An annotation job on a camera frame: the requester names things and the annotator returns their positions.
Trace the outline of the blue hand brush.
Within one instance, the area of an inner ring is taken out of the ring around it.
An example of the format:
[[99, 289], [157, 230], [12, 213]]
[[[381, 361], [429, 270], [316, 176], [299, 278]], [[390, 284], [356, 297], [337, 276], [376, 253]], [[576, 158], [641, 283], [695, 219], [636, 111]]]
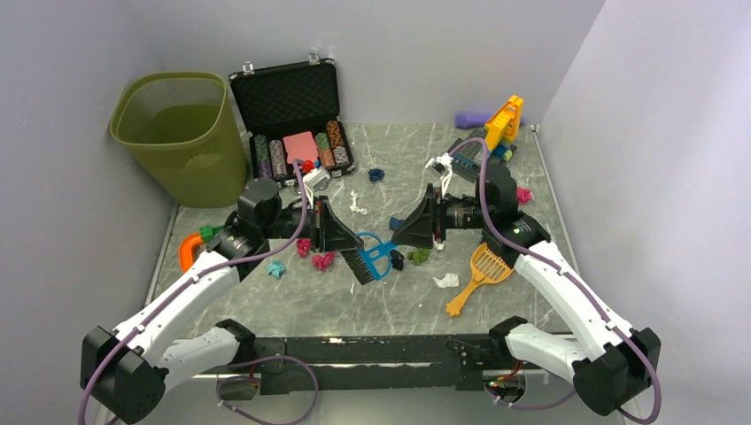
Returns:
[[[376, 245], [372, 248], [365, 248], [362, 241], [363, 236], [375, 240]], [[392, 241], [383, 241], [372, 232], [359, 232], [356, 237], [361, 241], [360, 247], [355, 250], [341, 251], [341, 256], [360, 285], [381, 281], [393, 269], [391, 251], [395, 251], [398, 246]], [[376, 263], [381, 259], [387, 260], [386, 267], [383, 270], [376, 267]]]

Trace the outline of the orange slotted plastic scoop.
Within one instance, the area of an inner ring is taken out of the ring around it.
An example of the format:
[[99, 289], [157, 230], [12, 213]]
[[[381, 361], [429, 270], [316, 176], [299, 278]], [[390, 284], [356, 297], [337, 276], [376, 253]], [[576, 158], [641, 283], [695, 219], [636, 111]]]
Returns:
[[484, 285], [498, 284], [512, 273], [500, 256], [492, 252], [487, 242], [481, 243], [470, 259], [471, 276], [468, 284], [453, 300], [446, 304], [445, 311], [450, 317], [457, 317], [472, 293]]

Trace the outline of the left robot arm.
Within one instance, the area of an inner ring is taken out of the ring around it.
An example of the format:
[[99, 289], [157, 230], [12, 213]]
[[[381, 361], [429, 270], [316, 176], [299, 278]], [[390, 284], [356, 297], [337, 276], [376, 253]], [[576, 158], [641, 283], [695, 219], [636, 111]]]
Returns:
[[[183, 343], [187, 322], [235, 288], [264, 259], [308, 239], [314, 250], [358, 257], [362, 240], [333, 213], [325, 196], [303, 194], [283, 205], [268, 178], [249, 182], [223, 229], [192, 267], [156, 300], [112, 330], [93, 328], [83, 339], [78, 421], [94, 398], [126, 424], [149, 415], [178, 384], [214, 367], [234, 372], [258, 362], [256, 336], [234, 320], [218, 322]], [[273, 240], [282, 241], [276, 251]]]

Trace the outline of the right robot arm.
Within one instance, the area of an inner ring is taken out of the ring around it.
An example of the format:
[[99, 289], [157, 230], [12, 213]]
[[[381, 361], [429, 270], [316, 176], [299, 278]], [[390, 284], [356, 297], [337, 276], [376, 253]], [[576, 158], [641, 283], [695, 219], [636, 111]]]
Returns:
[[449, 229], [480, 229], [482, 243], [536, 288], [576, 338], [549, 334], [514, 316], [490, 330], [490, 360], [503, 368], [517, 360], [542, 367], [571, 383], [581, 401], [602, 416], [622, 413], [624, 404], [653, 389], [653, 412], [643, 421], [654, 422], [662, 402], [656, 374], [660, 338], [650, 328], [635, 329], [593, 293], [545, 227], [520, 209], [517, 188], [509, 170], [497, 164], [476, 180], [473, 197], [428, 187], [391, 240], [428, 248]]

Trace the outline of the blue paper scrap centre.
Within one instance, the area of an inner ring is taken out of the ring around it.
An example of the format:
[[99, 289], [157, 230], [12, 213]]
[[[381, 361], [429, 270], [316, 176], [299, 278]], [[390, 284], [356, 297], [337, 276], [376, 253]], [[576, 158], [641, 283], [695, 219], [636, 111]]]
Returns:
[[391, 217], [389, 220], [389, 229], [391, 231], [396, 231], [402, 226], [403, 222], [404, 221], [401, 219], [398, 219], [396, 217]]

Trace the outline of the green paper scrap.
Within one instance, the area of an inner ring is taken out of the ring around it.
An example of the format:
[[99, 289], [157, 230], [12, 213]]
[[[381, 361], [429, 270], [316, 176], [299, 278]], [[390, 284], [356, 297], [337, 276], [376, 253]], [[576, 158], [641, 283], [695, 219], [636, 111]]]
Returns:
[[418, 248], [415, 251], [410, 251], [406, 258], [414, 265], [419, 266], [426, 262], [431, 254], [431, 249], [429, 248]]

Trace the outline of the magenta paper scrap lower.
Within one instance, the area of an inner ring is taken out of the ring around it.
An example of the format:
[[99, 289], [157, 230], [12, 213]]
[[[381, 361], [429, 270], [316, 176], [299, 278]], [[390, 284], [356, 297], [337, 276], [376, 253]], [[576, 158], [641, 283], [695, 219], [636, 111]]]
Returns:
[[336, 255], [334, 251], [316, 254], [312, 257], [312, 265], [317, 270], [324, 272], [332, 265]]

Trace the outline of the magenta paper scrap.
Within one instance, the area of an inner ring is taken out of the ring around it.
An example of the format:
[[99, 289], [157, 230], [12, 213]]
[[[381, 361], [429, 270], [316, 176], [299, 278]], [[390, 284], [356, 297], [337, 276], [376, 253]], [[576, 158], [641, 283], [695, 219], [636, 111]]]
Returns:
[[312, 265], [317, 270], [324, 272], [332, 265], [336, 255], [334, 251], [316, 254], [312, 257]]
[[306, 259], [312, 250], [312, 242], [309, 238], [299, 238], [296, 241], [296, 251], [300, 258]]

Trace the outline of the white paper scrap far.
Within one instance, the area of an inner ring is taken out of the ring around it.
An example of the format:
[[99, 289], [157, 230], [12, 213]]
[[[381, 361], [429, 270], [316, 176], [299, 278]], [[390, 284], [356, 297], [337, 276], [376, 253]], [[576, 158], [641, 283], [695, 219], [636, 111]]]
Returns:
[[350, 197], [351, 197], [350, 211], [352, 213], [357, 213], [360, 215], [368, 215], [368, 209], [359, 206], [360, 195], [354, 190], [352, 190], [350, 192]]

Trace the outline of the magenta paper scrap upper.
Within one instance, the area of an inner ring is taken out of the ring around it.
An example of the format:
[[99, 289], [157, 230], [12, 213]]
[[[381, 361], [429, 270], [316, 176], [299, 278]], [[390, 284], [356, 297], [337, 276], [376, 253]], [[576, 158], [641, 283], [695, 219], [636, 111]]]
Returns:
[[312, 250], [312, 242], [309, 238], [299, 238], [296, 241], [296, 251], [300, 258], [306, 259]]

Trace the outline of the black paper scrap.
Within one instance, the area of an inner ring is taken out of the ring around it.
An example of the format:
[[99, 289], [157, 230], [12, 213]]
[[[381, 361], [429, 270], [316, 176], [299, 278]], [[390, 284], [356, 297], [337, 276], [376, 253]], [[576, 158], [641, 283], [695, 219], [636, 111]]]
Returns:
[[390, 259], [391, 259], [391, 268], [394, 270], [402, 271], [405, 266], [405, 257], [404, 255], [397, 251], [397, 250], [391, 250], [390, 251]]

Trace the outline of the white paper scrap near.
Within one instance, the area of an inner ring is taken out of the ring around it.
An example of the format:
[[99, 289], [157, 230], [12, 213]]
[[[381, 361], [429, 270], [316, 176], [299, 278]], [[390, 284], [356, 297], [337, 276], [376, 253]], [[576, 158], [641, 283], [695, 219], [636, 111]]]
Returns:
[[442, 278], [433, 277], [433, 281], [440, 289], [457, 288], [460, 286], [460, 278], [454, 273], [447, 273]]

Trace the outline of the light blue paper scrap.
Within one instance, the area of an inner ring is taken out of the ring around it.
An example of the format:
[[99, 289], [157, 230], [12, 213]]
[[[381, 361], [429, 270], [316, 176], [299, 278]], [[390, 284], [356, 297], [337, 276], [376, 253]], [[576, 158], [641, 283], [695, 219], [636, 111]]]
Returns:
[[267, 265], [267, 273], [275, 279], [281, 279], [286, 272], [286, 266], [280, 261], [272, 261]]

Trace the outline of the dark blue paper scrap far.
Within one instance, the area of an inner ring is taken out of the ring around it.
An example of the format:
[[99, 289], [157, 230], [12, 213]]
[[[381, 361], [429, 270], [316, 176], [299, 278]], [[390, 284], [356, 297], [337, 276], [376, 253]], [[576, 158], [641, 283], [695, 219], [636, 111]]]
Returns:
[[368, 170], [368, 179], [371, 182], [380, 182], [385, 176], [385, 171], [381, 168], [371, 168]]

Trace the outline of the grey brick baseplate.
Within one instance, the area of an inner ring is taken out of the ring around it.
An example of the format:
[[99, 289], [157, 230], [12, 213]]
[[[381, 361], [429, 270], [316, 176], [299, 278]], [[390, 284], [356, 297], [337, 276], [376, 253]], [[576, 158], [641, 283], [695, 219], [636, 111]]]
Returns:
[[[458, 137], [447, 151], [454, 150], [460, 143], [467, 138], [482, 137], [485, 138], [486, 131], [483, 129], [474, 129], [468, 135]], [[501, 143], [488, 158], [489, 164], [507, 163], [513, 156], [515, 147]], [[458, 150], [453, 156], [453, 172], [455, 175], [464, 180], [474, 183], [479, 175], [482, 161], [481, 146], [478, 143], [465, 145]]]

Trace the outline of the pink card deck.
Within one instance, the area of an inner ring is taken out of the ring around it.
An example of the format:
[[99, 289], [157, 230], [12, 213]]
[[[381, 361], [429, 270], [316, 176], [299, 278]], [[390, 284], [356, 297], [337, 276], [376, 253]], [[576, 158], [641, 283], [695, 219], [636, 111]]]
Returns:
[[287, 135], [282, 141], [288, 164], [292, 164], [295, 160], [315, 162], [319, 157], [314, 135], [310, 131]]

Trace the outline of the pink paper scrap right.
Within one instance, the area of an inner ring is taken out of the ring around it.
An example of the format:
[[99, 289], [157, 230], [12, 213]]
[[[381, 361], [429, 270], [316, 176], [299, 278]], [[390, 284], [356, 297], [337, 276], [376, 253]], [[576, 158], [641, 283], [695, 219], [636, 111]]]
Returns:
[[518, 187], [516, 190], [516, 199], [520, 205], [526, 205], [533, 200], [533, 194], [530, 189]]

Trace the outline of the purple cylinder toy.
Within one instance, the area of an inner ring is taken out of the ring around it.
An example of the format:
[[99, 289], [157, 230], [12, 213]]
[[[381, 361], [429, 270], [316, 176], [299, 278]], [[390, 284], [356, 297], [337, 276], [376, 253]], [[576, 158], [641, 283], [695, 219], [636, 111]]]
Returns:
[[461, 129], [485, 127], [491, 117], [481, 113], [459, 112], [454, 117], [454, 126]]

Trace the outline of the yellow brick toy tower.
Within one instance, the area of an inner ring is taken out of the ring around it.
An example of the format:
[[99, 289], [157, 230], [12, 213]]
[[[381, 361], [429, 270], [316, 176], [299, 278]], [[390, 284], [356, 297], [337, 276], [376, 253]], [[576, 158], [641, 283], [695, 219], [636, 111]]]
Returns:
[[521, 126], [523, 105], [524, 100], [521, 97], [511, 96], [485, 122], [487, 149], [502, 162], [508, 162], [514, 155], [514, 141]]

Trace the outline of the black base bar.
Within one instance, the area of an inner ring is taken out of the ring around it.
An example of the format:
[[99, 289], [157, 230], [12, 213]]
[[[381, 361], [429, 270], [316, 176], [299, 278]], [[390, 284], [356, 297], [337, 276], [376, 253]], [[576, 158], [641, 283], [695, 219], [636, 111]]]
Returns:
[[454, 388], [482, 390], [516, 362], [486, 334], [262, 337], [260, 391]]

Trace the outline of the black poker chip case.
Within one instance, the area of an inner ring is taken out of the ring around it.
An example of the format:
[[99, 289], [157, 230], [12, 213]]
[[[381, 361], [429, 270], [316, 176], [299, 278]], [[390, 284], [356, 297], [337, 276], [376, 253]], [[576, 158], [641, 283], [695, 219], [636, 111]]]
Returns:
[[333, 178], [354, 174], [357, 165], [341, 121], [337, 62], [310, 54], [308, 60], [279, 66], [254, 68], [246, 62], [243, 69], [228, 76], [231, 93], [247, 131], [249, 167], [252, 179], [274, 175], [273, 161], [266, 165], [254, 141], [263, 135], [267, 143], [285, 136], [309, 132], [312, 135], [338, 126], [341, 143], [331, 151], [344, 151], [345, 161], [334, 161], [327, 171]]

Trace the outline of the olive green mesh wastebasket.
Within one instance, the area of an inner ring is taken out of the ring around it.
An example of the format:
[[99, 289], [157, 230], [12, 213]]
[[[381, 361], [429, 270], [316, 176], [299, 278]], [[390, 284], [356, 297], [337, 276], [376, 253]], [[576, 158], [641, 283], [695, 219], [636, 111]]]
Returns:
[[214, 73], [153, 73], [132, 82], [109, 130], [180, 205], [229, 206], [246, 184], [228, 84]]

